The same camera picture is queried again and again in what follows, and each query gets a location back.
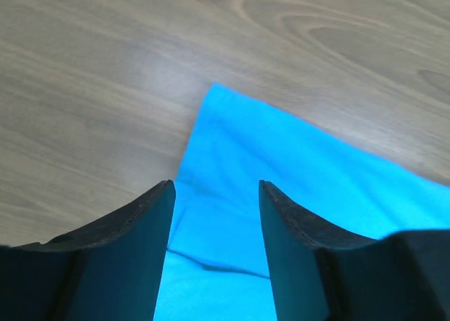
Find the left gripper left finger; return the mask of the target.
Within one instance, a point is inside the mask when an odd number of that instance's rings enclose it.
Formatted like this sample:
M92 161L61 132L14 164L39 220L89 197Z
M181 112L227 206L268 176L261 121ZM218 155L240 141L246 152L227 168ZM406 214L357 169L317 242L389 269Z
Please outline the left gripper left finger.
M152 320L175 202L163 181L45 244L1 248L2 320Z

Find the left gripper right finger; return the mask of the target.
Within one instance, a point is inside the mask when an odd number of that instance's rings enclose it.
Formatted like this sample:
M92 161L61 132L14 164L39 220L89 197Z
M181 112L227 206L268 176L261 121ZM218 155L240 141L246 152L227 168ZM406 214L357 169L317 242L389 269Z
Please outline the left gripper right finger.
M448 320L449 231L352 233L259 184L279 320Z

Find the cyan blue t-shirt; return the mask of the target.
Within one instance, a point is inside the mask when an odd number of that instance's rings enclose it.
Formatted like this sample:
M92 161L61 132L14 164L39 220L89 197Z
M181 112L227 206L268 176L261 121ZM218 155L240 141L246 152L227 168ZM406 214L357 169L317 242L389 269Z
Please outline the cyan blue t-shirt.
M360 235L447 229L449 188L220 84L175 181L156 320L275 320L259 182Z

